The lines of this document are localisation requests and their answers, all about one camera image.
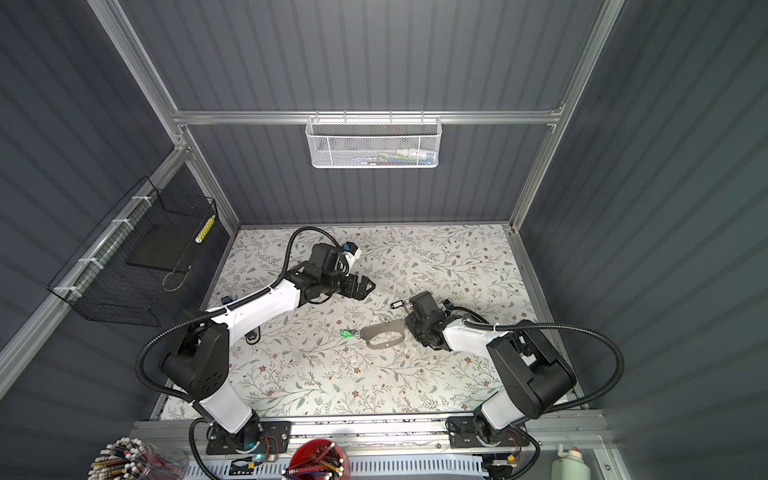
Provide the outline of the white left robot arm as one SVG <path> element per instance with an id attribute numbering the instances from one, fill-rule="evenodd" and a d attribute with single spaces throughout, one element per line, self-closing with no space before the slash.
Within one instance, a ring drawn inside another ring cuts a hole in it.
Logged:
<path id="1" fill-rule="evenodd" d="M 289 237 L 281 270 L 262 289 L 178 322 L 149 340 L 134 369 L 146 387 L 190 404 L 203 422 L 221 430 L 240 453 L 263 446 L 258 414 L 228 380 L 230 347 L 251 338 L 266 322 L 335 295 L 362 301 L 375 289 L 352 272 L 362 255 L 353 242 L 339 243 L 327 231 L 303 226 Z"/>

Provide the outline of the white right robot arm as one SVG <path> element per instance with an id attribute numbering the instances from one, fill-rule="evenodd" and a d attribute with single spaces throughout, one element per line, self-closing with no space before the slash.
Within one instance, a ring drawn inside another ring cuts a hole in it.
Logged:
<path id="1" fill-rule="evenodd" d="M 433 350 L 485 358 L 496 369 L 502 388 L 473 414 L 473 429 L 483 443 L 495 442 L 502 431 L 529 419 L 581 407 L 606 395 L 625 371 L 619 346 L 591 329 L 551 322 L 491 324 L 465 308 L 439 305 L 429 292 L 411 297 L 408 303 L 411 312 L 405 325 L 419 343 Z M 611 377 L 595 391 L 562 403 L 560 399 L 576 386 L 577 376 L 545 336 L 546 330 L 579 333 L 603 343 L 615 358 Z"/>

